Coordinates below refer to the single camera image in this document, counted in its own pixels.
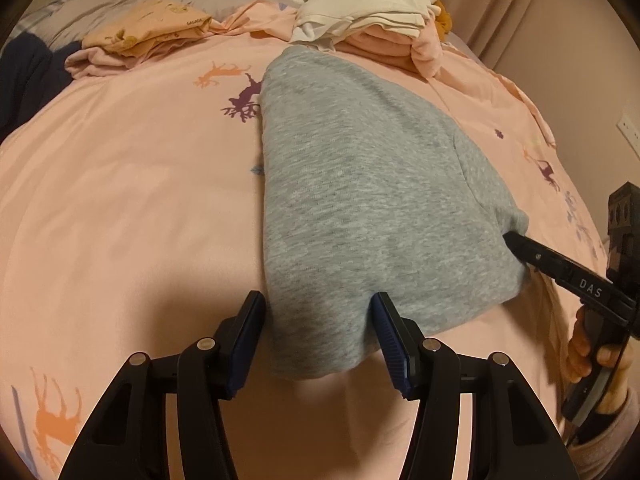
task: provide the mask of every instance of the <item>blue gripper pad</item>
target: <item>blue gripper pad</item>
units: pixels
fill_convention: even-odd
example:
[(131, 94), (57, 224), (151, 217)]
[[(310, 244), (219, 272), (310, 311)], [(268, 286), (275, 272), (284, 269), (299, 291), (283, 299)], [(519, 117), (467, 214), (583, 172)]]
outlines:
[(232, 318), (233, 322), (225, 333), (224, 341), (221, 342), (221, 354), (227, 364), (226, 391), (229, 399), (244, 386), (249, 374), (264, 325), (265, 312), (264, 296), (252, 290), (244, 300), (238, 315)]
[(420, 373), (418, 343), (414, 342), (386, 292), (374, 294), (369, 307), (391, 381), (405, 399), (415, 399)]

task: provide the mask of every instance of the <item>orange deer print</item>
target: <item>orange deer print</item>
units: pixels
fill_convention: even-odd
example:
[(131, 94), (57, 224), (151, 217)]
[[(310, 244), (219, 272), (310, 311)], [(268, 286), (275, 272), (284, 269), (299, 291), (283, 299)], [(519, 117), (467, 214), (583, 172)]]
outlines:
[(213, 62), (213, 68), (209, 70), (205, 75), (200, 76), (197, 81), (194, 81), (193, 84), (199, 86), (200, 88), (206, 88), (210, 84), (214, 84), (218, 86), (220, 84), (219, 81), (213, 79), (217, 75), (242, 75), (247, 70), (251, 68), (249, 65), (247, 68), (238, 68), (237, 65), (233, 64), (229, 68), (225, 68), (226, 63), (223, 63), (220, 66), (216, 66), (216, 62)]
[(36, 373), (31, 369), (33, 375), (33, 385), (36, 391), (36, 399), (38, 401), (38, 411), (36, 412), (35, 430), (37, 451), (44, 462), (51, 468), (54, 473), (58, 473), (62, 469), (62, 461), (53, 453), (49, 447), (49, 438), (62, 442), (66, 446), (72, 446), (78, 437), (80, 427), (80, 412), (82, 410), (82, 397), (80, 390), (76, 388), (76, 396), (78, 396), (78, 410), (72, 417), (66, 417), (66, 402), (62, 396), (60, 386), (55, 379), (51, 382), (58, 391), (60, 396), (60, 413), (55, 415), (47, 411), (47, 376), (44, 375), (44, 386), (42, 392), (38, 387)]

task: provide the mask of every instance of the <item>human hand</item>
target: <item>human hand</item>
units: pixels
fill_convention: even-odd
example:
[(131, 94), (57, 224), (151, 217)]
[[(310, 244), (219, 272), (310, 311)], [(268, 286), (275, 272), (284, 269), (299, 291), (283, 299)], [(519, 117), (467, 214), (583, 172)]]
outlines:
[[(569, 351), (565, 366), (567, 379), (573, 384), (577, 384), (580, 382), (580, 379), (587, 377), (591, 373), (591, 362), (589, 361), (591, 341), (589, 341), (589, 337), (584, 330), (584, 307), (578, 311), (576, 317), (574, 334), (569, 340)], [(601, 346), (596, 356), (598, 363), (601, 366), (613, 368), (620, 355), (620, 349), (620, 345)], [(613, 413), (617, 413), (625, 403), (629, 367), (633, 362), (633, 358), (633, 348), (631, 345), (626, 345), (625, 352), (618, 365), (618, 370), (616, 370), (607, 392), (596, 408), (597, 413), (612, 415)]]

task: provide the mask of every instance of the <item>bed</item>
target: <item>bed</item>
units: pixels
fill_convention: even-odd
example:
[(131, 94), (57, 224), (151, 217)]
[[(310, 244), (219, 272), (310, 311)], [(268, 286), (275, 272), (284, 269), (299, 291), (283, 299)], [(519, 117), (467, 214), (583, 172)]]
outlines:
[[(84, 5), (54, 3), (39, 33), (74, 2)], [(13, 22), (23, 3), (12, 0)], [(2, 22), (6, 36), (13, 24)], [(180, 352), (249, 290), (267, 289), (254, 86), (286, 47), (254, 30), (217, 34), (122, 74), (80, 78), (0, 146), (0, 426), (16, 478), (58, 477), (130, 354)], [(428, 79), (335, 55), (452, 117), (529, 216), (527, 234), (603, 274), (606, 252), (535, 105), (457, 36), (441, 48), (442, 69)], [(561, 362), (578, 307), (533, 274), (516, 298), (437, 337), (461, 354), (510, 355), (562, 431)], [(393, 390), (379, 352), (297, 382), (270, 366), (263, 341), (246, 387), (223, 406), (240, 478), (398, 476), (417, 407)], [(170, 461), (181, 478), (174, 411)], [(470, 424), (463, 402), (456, 480), (466, 478)]]

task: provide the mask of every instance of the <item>dark navy clothing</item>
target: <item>dark navy clothing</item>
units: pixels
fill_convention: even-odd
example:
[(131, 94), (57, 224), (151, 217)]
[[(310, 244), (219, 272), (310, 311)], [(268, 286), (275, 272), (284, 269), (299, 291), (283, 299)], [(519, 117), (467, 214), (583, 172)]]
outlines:
[(75, 41), (52, 52), (28, 32), (7, 44), (0, 58), (0, 142), (71, 84), (65, 59), (80, 49)]

